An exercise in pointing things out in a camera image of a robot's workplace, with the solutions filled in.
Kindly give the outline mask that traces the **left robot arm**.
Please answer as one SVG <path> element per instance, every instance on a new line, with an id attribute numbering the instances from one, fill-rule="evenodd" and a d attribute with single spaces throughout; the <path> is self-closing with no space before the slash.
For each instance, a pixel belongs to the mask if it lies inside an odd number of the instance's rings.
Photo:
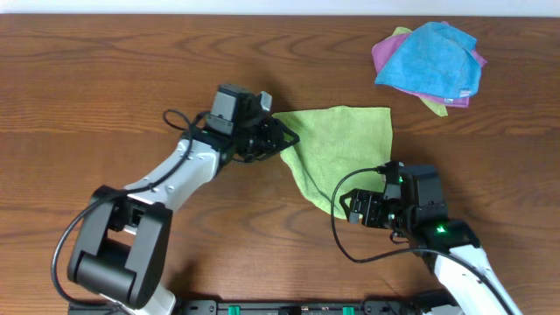
<path id="1" fill-rule="evenodd" d="M 183 113 L 172 154 L 138 181 L 100 186 L 70 223 L 78 228 L 66 274 L 102 303 L 71 299 L 84 311 L 178 314 L 177 297 L 161 283 L 174 214 L 193 193 L 235 161 L 268 159 L 299 141 L 270 113 L 272 97 L 221 84 L 210 110 Z"/>

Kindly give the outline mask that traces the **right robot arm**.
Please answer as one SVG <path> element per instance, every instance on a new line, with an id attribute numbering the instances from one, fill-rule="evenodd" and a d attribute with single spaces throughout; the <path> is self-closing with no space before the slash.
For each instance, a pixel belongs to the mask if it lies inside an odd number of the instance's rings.
<path id="1" fill-rule="evenodd" d="M 330 207 L 341 207 L 348 222 L 385 229 L 398 250 L 369 257 L 370 262 L 411 253 L 422 259 L 450 297 L 446 304 L 425 306 L 464 314 L 518 314 L 469 225 L 448 214 L 441 178 L 430 164 L 389 161 L 373 171 L 384 179 L 380 192 L 354 188 L 333 192 Z"/>

